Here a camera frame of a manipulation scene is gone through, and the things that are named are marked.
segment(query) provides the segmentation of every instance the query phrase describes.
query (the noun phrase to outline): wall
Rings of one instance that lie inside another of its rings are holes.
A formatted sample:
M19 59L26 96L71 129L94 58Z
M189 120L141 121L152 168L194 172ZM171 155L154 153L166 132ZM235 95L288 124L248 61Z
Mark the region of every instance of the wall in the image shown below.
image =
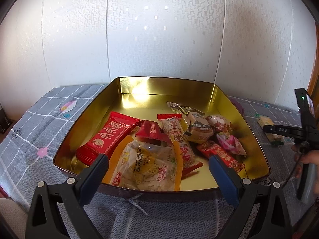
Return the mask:
M144 75L297 109L315 49L301 0L18 0L0 25L0 101L18 119L53 87Z

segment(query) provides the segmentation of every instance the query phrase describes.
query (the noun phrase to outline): human hand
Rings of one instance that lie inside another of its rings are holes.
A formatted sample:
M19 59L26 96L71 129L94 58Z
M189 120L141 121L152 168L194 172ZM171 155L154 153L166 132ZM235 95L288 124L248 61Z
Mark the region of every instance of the human hand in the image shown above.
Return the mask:
M297 145L293 145L291 147L291 149L295 152L298 152ZM295 162L298 161L299 157L300 157L300 154L296 153L294 156ZM319 150L312 150L312 151L308 152L306 155L304 155L300 158L299 162L303 163L303 164L317 165L317 180L316 180L315 185L314 185L314 193L319 194L319 168L318 168L318 166L319 166ZM297 164L296 170L295 170L295 177L300 178L301 173L302 173L302 166L300 164Z

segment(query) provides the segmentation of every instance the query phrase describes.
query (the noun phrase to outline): gold metal tin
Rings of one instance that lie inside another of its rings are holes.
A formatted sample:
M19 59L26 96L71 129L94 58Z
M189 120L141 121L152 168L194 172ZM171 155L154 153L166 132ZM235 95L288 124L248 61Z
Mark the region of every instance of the gold metal tin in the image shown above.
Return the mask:
M270 174L267 159L255 135L217 85L161 77L119 77L112 81L76 120L54 157L54 165L67 175L79 174L86 165L75 157L76 149L104 126L111 111L141 120L157 121L157 114L172 113L167 101L195 107L207 115L220 114L226 117L235 126L233 134L247 153L245 159L241 156L237 158L245 164L245 169L239 173L240 177L255 180ZM197 159L204 166L181 181L181 191L194 192L218 187L208 169L208 160L200 154L197 154Z

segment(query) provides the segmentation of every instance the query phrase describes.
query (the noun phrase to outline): snack package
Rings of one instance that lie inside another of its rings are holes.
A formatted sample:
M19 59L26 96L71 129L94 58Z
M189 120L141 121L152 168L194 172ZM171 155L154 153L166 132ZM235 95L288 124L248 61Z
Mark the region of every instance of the snack package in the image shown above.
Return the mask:
M220 145L216 144L213 141L209 140L201 145L198 145L197 149L201 151L203 155L208 159L212 155L218 155L228 168L233 168L237 173L239 173L245 167L244 164L238 162L235 158L228 154Z
M171 141L176 141L179 144L183 158L182 175L188 174L189 172L202 167L203 163L195 159L192 148L183 136L184 131L179 123L181 120L181 114L158 114L157 119L160 122L164 133L169 136Z
M208 124L207 120L203 118L205 113L198 109L178 103L167 102L167 105L173 110L173 112L181 113L183 115L183 118L188 125L188 128L184 133L184 136L188 141L202 144L214 134L214 131Z
M119 142L128 135L140 119L118 112L111 112L104 127L89 142L79 147L76 157L90 166L98 154L106 154L110 159Z
M141 120L137 123L137 125L140 127L140 129L135 133L135 136L138 138L138 140L156 145L160 145L161 141L166 142L167 145L172 144L168 135L161 131L157 122Z
M222 115L209 115L205 119L215 129L215 133L229 134L234 130L232 123Z
M122 152L110 184L143 191L174 191L176 170L173 146L134 140Z
M257 122L263 128L265 125L271 125L273 126L274 123L268 116L259 116ZM284 144L284 137L280 135L275 135L275 134L270 134L270 133L265 133L268 140L272 145L283 145Z
M216 137L221 147L227 152L230 152L234 155L246 156L243 146L236 137L228 134L216 134Z

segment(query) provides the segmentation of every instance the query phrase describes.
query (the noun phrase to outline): checkered tablecloth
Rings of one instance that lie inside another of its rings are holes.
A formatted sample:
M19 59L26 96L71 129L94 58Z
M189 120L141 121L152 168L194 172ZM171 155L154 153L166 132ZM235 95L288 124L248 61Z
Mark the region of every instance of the checkered tablecloth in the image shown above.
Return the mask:
M63 138L87 105L105 85L54 88L33 105L0 144L0 185L26 210L40 180L62 183L64 176L53 165L53 157ZM261 101L235 98L244 108L244 117L261 144L272 169L262 183L283 183L293 168L293 142L272 147L257 123L256 114L268 115L274 123L300 126L297 112ZM61 107L76 101L76 106L61 113ZM296 180L284 188L291 222L296 223L309 206L296 199ZM254 207L242 233L247 235L256 216ZM104 238L213 238L225 224L233 208L224 199L195 203L153 203L125 200L96 193L85 210ZM63 205L63 220L71 238L77 238Z

